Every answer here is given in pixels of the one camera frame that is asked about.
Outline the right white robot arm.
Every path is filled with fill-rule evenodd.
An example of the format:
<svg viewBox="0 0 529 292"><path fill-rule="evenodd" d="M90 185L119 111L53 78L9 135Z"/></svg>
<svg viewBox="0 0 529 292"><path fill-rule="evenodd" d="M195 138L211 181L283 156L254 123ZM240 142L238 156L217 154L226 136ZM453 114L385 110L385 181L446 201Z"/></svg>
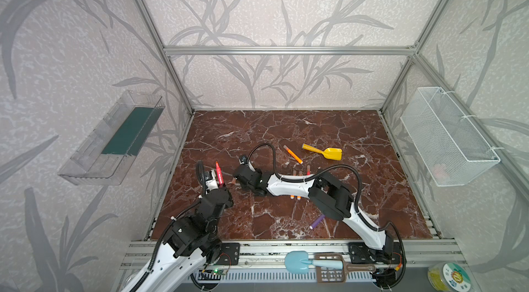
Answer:
<svg viewBox="0 0 529 292"><path fill-rule="evenodd" d="M330 173L344 168L353 172L358 181L358 191L353 195L349 188ZM241 164L234 172L241 187L256 196L296 196L309 199L321 213L330 219L342 221L362 238L370 259L388 263L393 256L395 238L387 229L375 224L362 209L360 197L362 181L359 173L348 165L333 165L308 176L288 176L275 172L262 172L250 164Z"/></svg>

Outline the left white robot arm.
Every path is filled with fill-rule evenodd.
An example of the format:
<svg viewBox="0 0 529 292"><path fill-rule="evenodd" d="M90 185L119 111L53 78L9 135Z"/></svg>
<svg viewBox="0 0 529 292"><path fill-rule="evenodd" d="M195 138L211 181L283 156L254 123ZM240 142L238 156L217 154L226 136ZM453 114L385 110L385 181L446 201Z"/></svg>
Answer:
<svg viewBox="0 0 529 292"><path fill-rule="evenodd" d="M199 268L217 261L222 253L218 221L233 206L227 187L212 190L191 208L194 213L173 218L157 240L150 260L123 288L124 291L176 291Z"/></svg>

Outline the purple marker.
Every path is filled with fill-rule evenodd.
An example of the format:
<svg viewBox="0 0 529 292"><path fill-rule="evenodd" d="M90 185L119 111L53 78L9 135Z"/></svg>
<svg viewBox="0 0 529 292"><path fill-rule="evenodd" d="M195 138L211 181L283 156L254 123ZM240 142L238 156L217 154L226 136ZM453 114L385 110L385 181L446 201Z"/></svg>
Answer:
<svg viewBox="0 0 529 292"><path fill-rule="evenodd" d="M321 214L314 222L312 222L309 226L311 230L314 230L323 220L325 219L325 215Z"/></svg>

